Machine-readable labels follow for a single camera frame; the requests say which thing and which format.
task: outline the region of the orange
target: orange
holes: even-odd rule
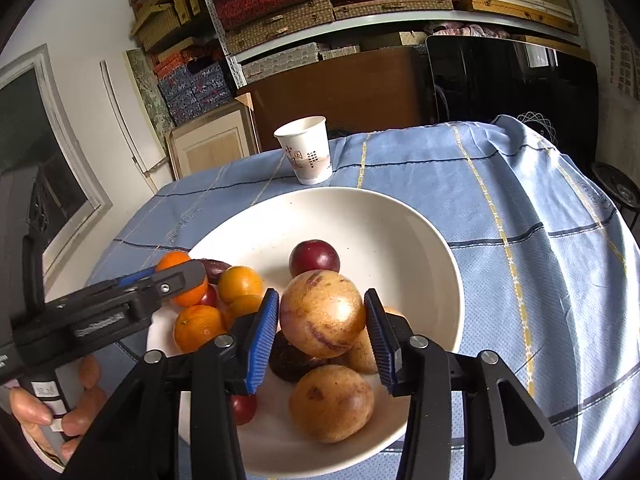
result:
[[[175,343],[185,353],[195,352],[204,343],[226,332],[220,311],[209,305],[188,306],[175,320]]]
[[[240,296],[260,296],[262,292],[262,278],[250,267],[229,267],[220,275],[218,295],[227,305],[231,305]]]
[[[237,317],[258,312],[261,304],[262,297],[256,294],[240,296],[222,311],[222,317],[225,318],[226,327],[231,328]]]
[[[171,251],[170,253],[164,254],[162,258],[160,258],[160,261],[156,265],[156,272],[168,269],[169,267],[183,264],[184,262],[188,262],[189,260],[191,260],[191,258],[187,253],[183,253],[182,251]],[[200,285],[195,286],[194,288],[175,296],[175,304],[185,308],[187,306],[192,306],[200,303],[200,300],[204,296],[204,293],[207,291],[208,286],[209,282],[207,281],[207,277],[205,276],[204,281]]]

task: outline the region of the plate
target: plate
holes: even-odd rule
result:
[[[290,281],[289,254],[303,240],[329,242],[340,256],[340,273],[364,294],[375,288],[385,306],[406,316],[415,333],[445,350],[462,338],[462,280],[447,243],[429,221],[406,204],[373,191],[319,187],[265,200],[238,213],[205,236],[192,258],[215,258],[249,266],[266,286],[282,293]],[[147,348],[179,352],[173,324],[179,309],[166,305],[153,316]],[[238,427],[248,473],[267,478],[327,474],[369,458],[400,438],[409,398],[393,398],[378,375],[364,376],[374,389],[375,407],[362,430],[337,444],[313,442],[300,433],[288,412],[293,385],[267,370],[258,389],[255,418]],[[178,432],[189,441],[190,393],[182,393]]]

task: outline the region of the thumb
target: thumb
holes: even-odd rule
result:
[[[53,421],[51,411],[40,400],[22,388],[12,388],[9,392],[11,411],[21,424],[48,426]]]

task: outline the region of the white plate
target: white plate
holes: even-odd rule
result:
[[[462,280],[453,254],[420,213],[380,193],[345,187],[304,189],[265,200],[205,236],[192,258],[215,258],[253,267],[266,286],[282,293],[289,283],[289,253],[302,240],[320,238],[340,256],[340,273],[364,292],[374,287],[385,306],[400,310],[415,333],[457,351],[462,338]],[[179,353],[173,341],[178,310],[153,316],[147,348]],[[384,449],[402,436],[408,397],[394,399],[378,375],[365,376],[375,392],[369,423],[338,444],[305,438],[290,419],[293,390],[268,369],[258,389],[254,420],[238,428],[247,472],[268,478],[301,478],[338,471]],[[182,394],[180,436],[189,441],[190,393]]]

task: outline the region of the tablecloth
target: tablecloth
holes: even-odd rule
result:
[[[609,198],[509,116],[357,134],[330,147],[334,173],[320,186],[387,194],[440,231],[464,285],[460,353],[495,349],[549,417],[583,478],[599,478],[640,420],[639,251]],[[90,281],[189,250],[236,213],[301,187],[280,150],[168,184],[110,244]],[[144,353],[145,341],[139,333],[98,352],[107,389]],[[456,394],[453,401],[450,476],[457,479],[462,404]],[[400,450],[396,443],[322,478],[395,478]]]

